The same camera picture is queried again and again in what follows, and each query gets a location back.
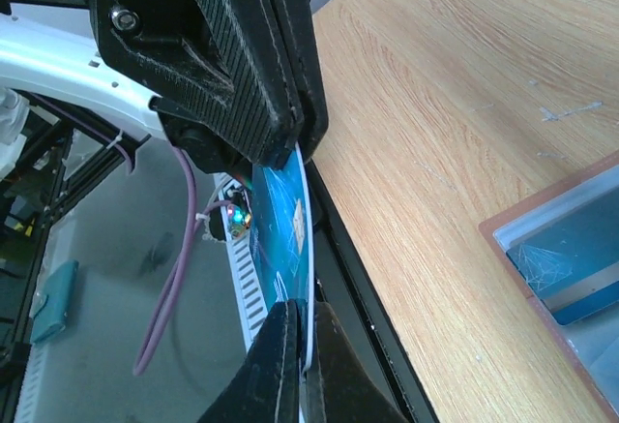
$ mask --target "open box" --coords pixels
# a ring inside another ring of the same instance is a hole
[[[480,231],[595,399],[619,421],[619,152]]]

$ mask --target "bolt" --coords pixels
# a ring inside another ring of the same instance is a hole
[[[124,7],[114,7],[111,12],[112,24],[118,31],[133,31],[139,24],[139,16]]]

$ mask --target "wood grain surface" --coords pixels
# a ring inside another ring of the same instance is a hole
[[[605,421],[478,225],[618,148],[619,0],[333,0],[314,24],[315,161],[441,421]]]

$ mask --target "gray floor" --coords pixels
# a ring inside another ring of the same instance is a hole
[[[80,269],[69,326],[48,345],[35,422],[196,421],[245,357],[225,247],[198,237],[177,314],[146,374],[132,376],[187,215],[169,145],[149,141],[137,163],[131,176],[117,168],[48,244],[46,264],[75,258]],[[213,183],[197,175],[204,205]],[[153,269],[145,260],[156,246],[169,260]]]

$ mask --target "gray strip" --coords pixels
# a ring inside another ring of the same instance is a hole
[[[617,282],[619,261],[542,300],[548,309],[555,313]]]

